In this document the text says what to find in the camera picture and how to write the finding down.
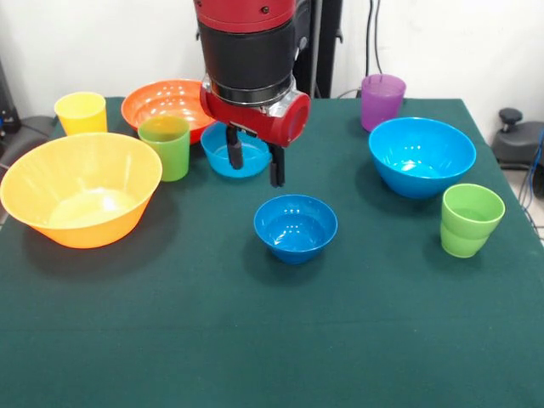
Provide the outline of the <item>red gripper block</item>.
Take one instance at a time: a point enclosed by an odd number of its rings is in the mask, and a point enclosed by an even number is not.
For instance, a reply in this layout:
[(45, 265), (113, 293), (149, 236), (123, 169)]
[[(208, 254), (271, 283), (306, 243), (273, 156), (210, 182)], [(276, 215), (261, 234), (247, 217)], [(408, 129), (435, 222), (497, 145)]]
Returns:
[(234, 169), (242, 168), (242, 147), (237, 128), (254, 133), (269, 144), (270, 183), (273, 187), (285, 184), (285, 151), (303, 132), (309, 119), (311, 99), (298, 91), (295, 85), (273, 104), (250, 107), (232, 105), (213, 93), (212, 81), (204, 76), (201, 82), (200, 102), (204, 112), (216, 121), (233, 125), (226, 128), (229, 163)]

